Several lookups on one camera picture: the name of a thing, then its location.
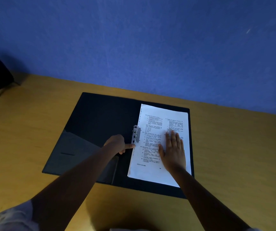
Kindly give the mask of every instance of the clothing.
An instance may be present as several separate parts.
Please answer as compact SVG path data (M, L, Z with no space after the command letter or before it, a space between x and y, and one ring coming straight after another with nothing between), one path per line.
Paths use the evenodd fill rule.
M39 225L32 221L32 202L24 202L0 213L0 231L39 231ZM110 229L110 231L130 231L128 229Z

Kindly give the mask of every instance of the person's left arm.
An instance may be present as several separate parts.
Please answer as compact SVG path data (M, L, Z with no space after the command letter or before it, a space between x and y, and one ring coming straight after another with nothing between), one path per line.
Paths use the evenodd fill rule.
M32 220L39 224L40 231L64 231L112 157L133 147L124 143L123 136L112 136L96 154L34 196Z

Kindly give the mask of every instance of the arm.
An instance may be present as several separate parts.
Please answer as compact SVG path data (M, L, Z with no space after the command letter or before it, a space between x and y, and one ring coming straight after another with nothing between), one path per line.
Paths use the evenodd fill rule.
M125 149L135 147L125 144L121 135L112 136L96 154L90 156L71 170L50 183L31 201L32 220L41 231L63 231L85 200L97 178L112 157Z
M205 231L235 230L250 228L241 218L220 202L186 171L183 141L178 134L166 134L166 152L159 145L163 165L178 183L191 204Z

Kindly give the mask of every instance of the forearm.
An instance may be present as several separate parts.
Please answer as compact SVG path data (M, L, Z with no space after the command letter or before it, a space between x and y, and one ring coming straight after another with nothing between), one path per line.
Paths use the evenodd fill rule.
M185 169L176 168L171 171L171 175L184 192L205 231L244 231L250 228Z
M40 230L64 230L97 178L117 153L113 143L102 147L32 198L33 220Z

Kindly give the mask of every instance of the person's right arm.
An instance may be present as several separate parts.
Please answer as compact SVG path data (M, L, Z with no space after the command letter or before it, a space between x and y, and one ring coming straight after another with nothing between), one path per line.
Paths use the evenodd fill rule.
M250 229L241 218L220 202L186 171L185 151L178 134L166 134L166 151L159 145L159 155L165 168L178 183L205 231Z

